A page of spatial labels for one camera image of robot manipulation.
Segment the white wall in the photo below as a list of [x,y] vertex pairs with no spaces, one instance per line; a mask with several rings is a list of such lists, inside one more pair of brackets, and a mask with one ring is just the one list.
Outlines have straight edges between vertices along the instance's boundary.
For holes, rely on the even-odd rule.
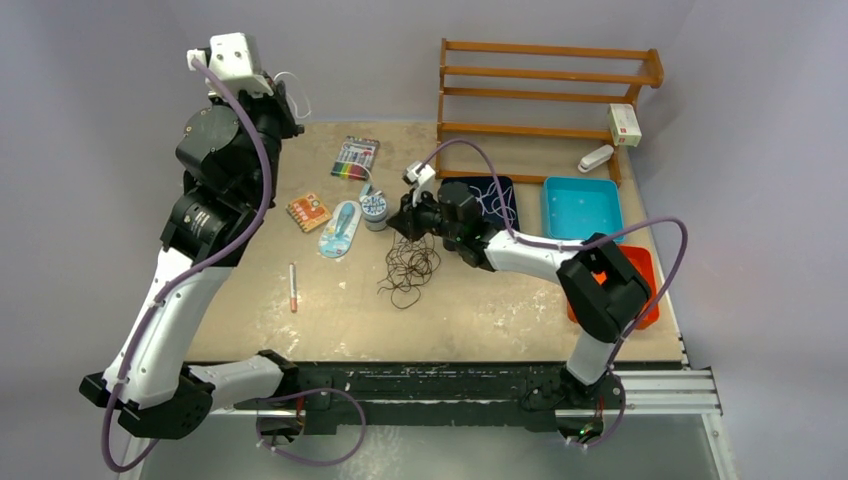
[[838,0],[698,1],[640,110],[637,178],[691,229],[675,310],[745,478],[848,469],[846,23]]
[[162,2],[0,10],[0,478],[114,478],[77,386],[135,319],[205,88]]
[[[267,70],[292,71],[303,80],[315,121],[429,121],[436,118],[442,37],[663,48],[694,0],[169,1],[195,44],[206,42],[210,32],[255,35]],[[561,104],[518,102],[531,105],[520,110],[516,102],[504,102],[524,123],[563,114]],[[491,118],[497,112],[481,113]]]

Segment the orange box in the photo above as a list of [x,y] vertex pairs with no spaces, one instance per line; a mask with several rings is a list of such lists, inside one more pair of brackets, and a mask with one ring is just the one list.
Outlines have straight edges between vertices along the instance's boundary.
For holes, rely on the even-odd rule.
[[[624,253],[624,256],[627,257],[628,260],[630,260],[630,263],[632,263],[633,266],[636,267],[636,270],[638,270],[639,273],[643,277],[645,277],[645,280],[648,282],[648,286],[651,287],[651,292],[656,295],[657,278],[654,274],[654,259],[651,256],[651,252],[648,251],[648,249],[646,248],[632,247],[630,245],[619,245],[618,248],[620,248],[622,253]],[[598,283],[602,283],[605,278],[606,277],[604,274],[595,276],[595,279],[598,281]],[[577,318],[574,316],[574,310],[571,309],[570,304],[568,305],[567,309],[568,319],[576,323]],[[649,313],[648,316],[645,317],[644,320],[642,320],[642,323],[640,323],[639,326],[636,327],[636,329],[644,330],[650,327],[651,324],[659,320],[659,318],[660,306],[659,304],[657,304],[657,306],[654,307],[653,311],[651,311],[651,313]]]

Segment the stained surface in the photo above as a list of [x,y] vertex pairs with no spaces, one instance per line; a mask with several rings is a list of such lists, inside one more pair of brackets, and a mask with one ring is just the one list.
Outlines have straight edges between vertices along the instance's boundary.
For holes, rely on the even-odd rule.
[[[307,191],[331,208],[354,199],[362,182],[330,175],[347,135],[382,142],[374,168],[389,208],[407,191],[405,167],[423,160],[435,146],[435,125],[427,123],[336,123],[309,125],[305,135],[284,144],[277,202],[284,205]],[[594,142],[480,137],[499,173],[579,175],[580,157]],[[443,157],[452,169],[483,171],[485,164],[468,147],[450,147]],[[644,219],[626,159],[620,189],[625,224]],[[608,178],[601,167],[591,177]],[[518,215],[525,233],[541,233],[540,186],[517,184]],[[386,276],[385,255],[393,232],[371,232],[363,225],[350,251],[340,259],[318,253],[321,228],[304,234],[284,208],[271,210],[241,265],[222,287],[194,339],[190,361],[235,360],[271,348],[295,361],[494,361],[564,360],[579,334],[569,321],[559,285],[515,273],[468,267],[438,248],[441,267],[422,288],[421,300],[407,310],[392,306],[387,292],[377,294]],[[653,251],[642,231],[625,243]],[[297,264],[298,312],[289,308],[289,263]],[[678,361],[681,352],[670,305],[660,320],[636,332],[621,360]]]

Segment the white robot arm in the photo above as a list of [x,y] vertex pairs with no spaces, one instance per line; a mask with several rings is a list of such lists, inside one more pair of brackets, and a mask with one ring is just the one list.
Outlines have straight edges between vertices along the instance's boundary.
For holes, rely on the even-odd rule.
[[[188,52],[189,67],[205,66],[223,87],[207,80],[211,106],[188,121],[177,146],[185,167],[184,194],[162,232],[153,282],[114,361],[80,385],[80,392],[100,407],[111,408],[111,396],[121,410],[119,423],[137,437],[182,438],[211,410],[273,395],[293,368],[270,351],[223,365],[183,365],[209,303],[247,246],[244,241],[233,249],[235,239],[245,235],[249,240],[258,212],[273,206],[282,140],[304,132],[289,110],[285,85],[261,70],[250,36],[219,35],[210,43],[210,48]],[[253,135],[222,88],[233,92],[230,98],[249,117]],[[261,168],[255,142],[267,154],[267,170]],[[209,265],[181,278],[203,262]],[[163,287],[171,284],[174,288],[164,294]],[[157,308],[151,309],[154,302]]]
[[[551,241],[525,234],[519,242],[483,218],[465,184],[442,185],[434,198],[428,191],[434,177],[433,168],[420,162],[406,169],[403,180],[411,189],[388,225],[410,240],[426,233],[440,236],[447,250],[456,251],[472,267],[523,273],[561,285],[583,328],[566,370],[579,388],[597,384],[608,372],[622,334],[651,299],[645,279],[612,242],[585,251],[541,248],[534,245]],[[606,276],[602,283],[595,280],[600,273]]]

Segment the blue plastic container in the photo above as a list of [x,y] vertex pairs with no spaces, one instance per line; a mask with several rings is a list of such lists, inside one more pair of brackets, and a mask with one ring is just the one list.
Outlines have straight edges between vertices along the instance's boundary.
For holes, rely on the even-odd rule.
[[549,238],[586,240],[596,232],[610,234],[624,227],[618,187],[611,180],[549,177],[541,200],[542,232]]

